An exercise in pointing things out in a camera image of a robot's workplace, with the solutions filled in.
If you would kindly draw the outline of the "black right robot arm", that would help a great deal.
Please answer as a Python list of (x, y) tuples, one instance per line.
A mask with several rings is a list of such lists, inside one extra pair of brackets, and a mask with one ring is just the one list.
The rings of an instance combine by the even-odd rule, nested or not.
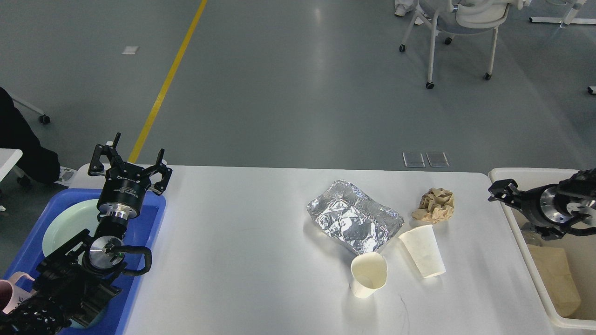
[(545, 241), (570, 234), (587, 237), (595, 228), (595, 170), (579, 170), (557, 184), (526, 191), (513, 179), (497, 180), (488, 188), (489, 201), (499, 201), (528, 220), (525, 229)]

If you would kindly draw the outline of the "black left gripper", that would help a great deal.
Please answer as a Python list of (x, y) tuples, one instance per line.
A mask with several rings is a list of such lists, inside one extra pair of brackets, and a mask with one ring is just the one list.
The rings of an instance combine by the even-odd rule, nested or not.
[[(120, 138), (121, 132), (117, 132), (112, 141), (95, 146), (88, 175), (106, 178), (96, 205), (101, 214), (134, 219), (141, 213), (147, 191), (158, 196), (166, 191), (173, 170), (164, 162), (165, 150), (161, 148), (155, 164), (141, 168), (133, 176), (132, 165), (125, 162), (116, 150)], [(156, 174), (160, 175), (160, 180), (151, 181)]]

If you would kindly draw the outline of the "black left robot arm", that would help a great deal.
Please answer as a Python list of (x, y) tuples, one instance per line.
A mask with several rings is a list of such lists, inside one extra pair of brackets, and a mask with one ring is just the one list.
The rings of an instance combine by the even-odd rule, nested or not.
[(3, 335), (55, 335), (72, 322), (87, 327), (121, 292), (113, 285), (119, 276), (151, 269), (150, 248), (126, 245), (125, 235), (147, 191), (166, 191), (172, 169), (164, 162), (164, 149), (149, 167), (124, 161), (116, 149), (120, 137), (96, 145), (88, 167), (88, 175), (105, 178), (95, 233), (81, 230), (39, 263), (31, 297), (1, 313)]

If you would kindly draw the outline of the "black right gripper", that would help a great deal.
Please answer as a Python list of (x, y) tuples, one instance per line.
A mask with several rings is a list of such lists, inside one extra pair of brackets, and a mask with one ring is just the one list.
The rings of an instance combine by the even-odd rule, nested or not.
[(542, 208), (542, 196), (547, 189), (555, 185), (543, 185), (542, 187), (521, 191), (518, 189), (515, 180), (498, 180), (488, 188), (489, 202), (498, 201), (510, 208), (520, 210), (529, 222), (539, 227), (555, 227), (558, 222), (547, 215)]

